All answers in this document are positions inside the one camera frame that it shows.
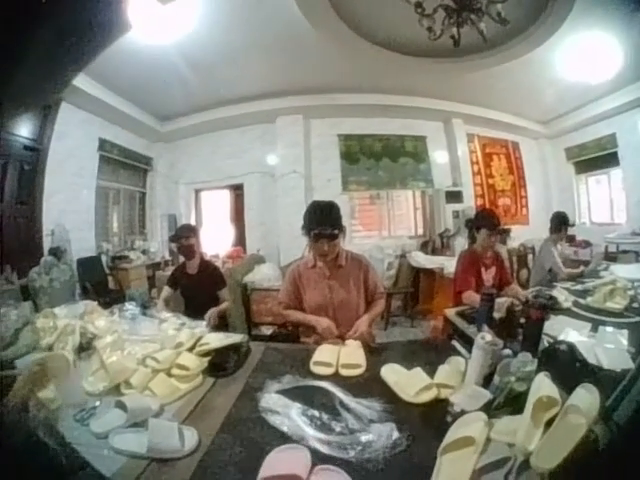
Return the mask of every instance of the black shirt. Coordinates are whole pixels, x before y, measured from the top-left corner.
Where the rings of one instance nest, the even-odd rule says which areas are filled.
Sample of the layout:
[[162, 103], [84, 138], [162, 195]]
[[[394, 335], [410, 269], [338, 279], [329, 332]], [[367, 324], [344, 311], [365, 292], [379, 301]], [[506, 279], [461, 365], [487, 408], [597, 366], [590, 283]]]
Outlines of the black shirt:
[[185, 262], [173, 269], [167, 287], [180, 290], [184, 300], [184, 314], [202, 320], [213, 307], [220, 305], [220, 291], [227, 286], [222, 271], [211, 261], [201, 259], [196, 273], [188, 273]]

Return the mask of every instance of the person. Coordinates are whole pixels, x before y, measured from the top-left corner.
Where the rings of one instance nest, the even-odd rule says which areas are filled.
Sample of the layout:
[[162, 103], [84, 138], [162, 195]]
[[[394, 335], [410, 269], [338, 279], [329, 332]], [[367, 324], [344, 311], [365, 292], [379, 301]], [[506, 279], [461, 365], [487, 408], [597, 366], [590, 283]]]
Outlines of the person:
[[572, 280], [584, 273], [584, 268], [565, 268], [560, 259], [558, 246], [564, 242], [573, 227], [566, 212], [553, 212], [549, 219], [549, 236], [538, 250], [531, 269], [531, 287], [551, 287], [554, 282]]
[[458, 256], [453, 276], [454, 305], [480, 305], [480, 294], [485, 288], [493, 288], [499, 298], [495, 304], [495, 316], [504, 316], [507, 308], [524, 302], [527, 295], [515, 283], [505, 260], [496, 250], [500, 233], [500, 218], [490, 208], [478, 210], [467, 220], [469, 248]]
[[287, 271], [279, 302], [283, 316], [300, 326], [300, 340], [373, 343], [385, 291], [373, 266], [342, 246], [345, 227], [336, 202], [314, 200], [303, 216], [309, 254]]
[[229, 307], [227, 282], [218, 266], [204, 257], [198, 228], [191, 224], [180, 225], [169, 241], [176, 244], [184, 261], [169, 275], [158, 306], [162, 310], [169, 309], [169, 299], [174, 292], [180, 291], [187, 317], [205, 320], [212, 328], [217, 326]]

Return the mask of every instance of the red shirt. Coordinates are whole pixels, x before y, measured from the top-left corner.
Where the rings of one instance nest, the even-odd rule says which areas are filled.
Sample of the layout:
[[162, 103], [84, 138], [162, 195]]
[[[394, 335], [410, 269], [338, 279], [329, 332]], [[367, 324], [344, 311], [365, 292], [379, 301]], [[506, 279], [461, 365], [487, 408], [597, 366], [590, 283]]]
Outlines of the red shirt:
[[480, 293], [485, 287], [501, 292], [513, 283], [502, 256], [495, 250], [482, 253], [468, 248], [458, 257], [453, 275], [453, 304], [463, 305], [462, 294], [469, 290]]

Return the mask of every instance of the face mask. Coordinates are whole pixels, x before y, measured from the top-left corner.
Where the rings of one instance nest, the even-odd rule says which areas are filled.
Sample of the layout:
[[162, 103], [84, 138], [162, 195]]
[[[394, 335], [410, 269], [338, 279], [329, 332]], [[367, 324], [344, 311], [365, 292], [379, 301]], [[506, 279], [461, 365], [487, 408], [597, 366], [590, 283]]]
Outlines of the face mask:
[[187, 261], [193, 260], [198, 254], [195, 245], [180, 245], [177, 250], [180, 256]]

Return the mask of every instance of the green curtain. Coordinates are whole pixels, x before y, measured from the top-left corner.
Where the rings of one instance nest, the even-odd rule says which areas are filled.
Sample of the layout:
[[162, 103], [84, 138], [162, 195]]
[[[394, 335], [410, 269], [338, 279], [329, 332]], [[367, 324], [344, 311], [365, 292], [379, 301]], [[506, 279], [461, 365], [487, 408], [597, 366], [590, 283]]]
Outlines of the green curtain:
[[343, 191], [433, 187], [427, 137], [338, 135]]

